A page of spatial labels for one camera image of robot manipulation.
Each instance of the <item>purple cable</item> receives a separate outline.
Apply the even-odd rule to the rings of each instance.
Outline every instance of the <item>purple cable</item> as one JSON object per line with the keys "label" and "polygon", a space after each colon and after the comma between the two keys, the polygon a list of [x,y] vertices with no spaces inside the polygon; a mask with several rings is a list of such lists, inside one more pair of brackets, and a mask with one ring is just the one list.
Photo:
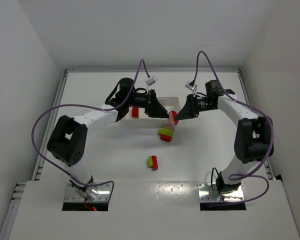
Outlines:
{"label": "purple cable", "polygon": [[219,205],[229,206],[229,205],[244,204],[244,203],[248,203],[248,202],[254,201],[256,199],[259,199],[262,196],[264,196],[268,192],[268,190],[269,190],[269,181],[268,181],[268,179],[266,179],[264,176],[260,176],[260,175],[251,175],[249,177],[251,177],[251,178],[260,178],[260,179],[265,180],[265,182],[266,182],[266,189],[265,189],[265,191],[263,193],[261,193],[260,195],[255,196],[255,197],[250,198],[250,199],[247,199],[247,200],[235,201],[235,202],[221,202],[221,203],[213,204],[211,206],[213,207],[213,206],[219,206]]}
{"label": "purple cable", "polygon": [[253,107],[253,106],[251,106],[251,105],[249,105],[249,104],[246,104],[246,103],[244,103],[244,102],[242,102],[242,101],[238,101],[238,100],[234,99],[232,96],[230,96],[230,94],[228,94],[228,93],[226,92],[226,90],[224,89],[224,87],[222,86],[222,84],[221,84],[221,82],[220,82],[220,80],[219,80],[219,78],[218,78],[218,75],[217,75],[217,73],[216,73],[216,71],[215,71],[214,66],[212,65],[212,63],[211,63],[211,61],[210,61],[208,55],[207,55],[204,51],[199,51],[199,52],[198,52],[198,55],[196,56],[196,69],[195,69],[195,75],[194,75],[194,79],[193,79],[194,81],[196,80],[197,75],[198,75],[199,56],[200,56],[200,54],[203,54],[203,55],[205,56],[207,62],[208,62],[209,65],[210,65],[210,68],[211,68],[211,70],[212,70],[212,72],[213,72],[213,74],[214,74],[214,77],[215,77],[215,79],[217,80],[217,82],[220,84],[220,87],[221,87],[222,91],[224,92],[224,94],[225,94],[228,98],[230,98],[232,101],[235,101],[235,102],[237,102],[238,104],[241,104],[241,105],[243,105],[243,106],[245,106],[245,107],[247,107],[247,108],[250,108],[250,109],[255,110],[256,112],[260,113],[261,115],[263,115],[263,116],[265,117],[266,121],[269,123],[269,127],[270,127],[270,143],[269,143],[269,148],[267,149],[267,151],[266,151],[266,153],[265,153],[263,159],[262,159],[261,162],[259,163],[259,165],[258,165],[255,169],[253,169],[252,171],[248,172],[248,173],[245,174],[245,175],[231,174],[231,175],[228,177],[228,179],[229,179],[229,180],[232,180],[232,181],[237,181],[237,180],[245,179],[245,178],[247,178],[247,177],[251,177],[252,174],[254,174],[255,172],[257,172],[257,171],[261,168],[261,166],[265,163],[265,161],[267,160],[267,158],[269,157],[269,154],[270,154],[270,152],[271,152],[272,146],[273,146],[273,144],[274,144],[274,127],[273,127],[273,125],[272,125],[272,122],[271,122],[270,118],[269,118],[263,111],[259,110],[259,109],[256,108],[256,107]]}
{"label": "purple cable", "polygon": [[145,60],[141,59],[140,62],[139,62],[139,65],[138,65],[138,68],[136,70],[136,73],[135,73],[135,76],[134,76],[134,80],[132,82],[132,85],[131,85],[131,88],[128,92],[128,94],[126,95],[125,99],[123,100],[122,103],[120,103],[118,106],[116,107],[113,107],[113,108],[109,108],[109,109],[102,109],[100,107],[94,107],[94,106],[89,106],[89,105],[83,105],[83,104],[62,104],[62,105],[58,105],[58,106],[54,106],[48,110],[46,110],[45,112],[43,112],[39,117],[38,119],[35,121],[33,127],[32,127],[32,130],[31,130],[31,142],[32,142],[32,145],[34,147],[34,150],[38,153],[38,155],[43,158],[44,160],[46,160],[48,163],[52,164],[53,166],[55,166],[56,168],[58,168],[59,170],[61,170],[62,172],[64,172],[65,174],[67,174],[72,180],[74,180],[75,182],[77,182],[78,184],[81,184],[85,187],[97,187],[97,186],[101,186],[101,185],[104,185],[104,184],[112,184],[112,189],[110,191],[110,195],[109,195],[109,198],[108,198],[108,202],[110,202],[110,199],[111,199],[111,196],[112,196],[112,193],[114,191],[114,187],[115,187],[115,182],[110,180],[110,181],[105,181],[105,182],[102,182],[102,183],[92,183],[92,184],[86,184],[84,182],[81,182],[80,180],[76,179],[75,177],[73,177],[67,170],[63,169],[62,167],[58,166],[56,163],[54,163],[52,160],[49,160],[46,156],[44,156],[40,150],[38,149],[36,143],[35,143],[35,130],[36,130],[36,127],[39,123],[39,121],[48,113],[50,113],[51,111],[55,110],[55,109],[59,109],[59,108],[63,108],[63,107],[81,107],[81,108],[87,108],[87,109],[93,109],[93,110],[98,110],[98,111],[106,111],[106,112],[109,112],[109,111],[112,111],[112,110],[117,110],[119,109],[122,105],[124,105],[126,103],[126,101],[128,100],[130,94],[132,93],[133,89],[134,89],[134,86],[136,84],[136,81],[137,81],[137,78],[138,78],[138,75],[139,75],[139,72],[140,72],[140,69],[141,69],[141,66],[143,65],[144,67],[144,71],[147,75],[147,77],[149,78],[150,75],[148,73],[148,70],[146,68],[146,63],[145,63]]}

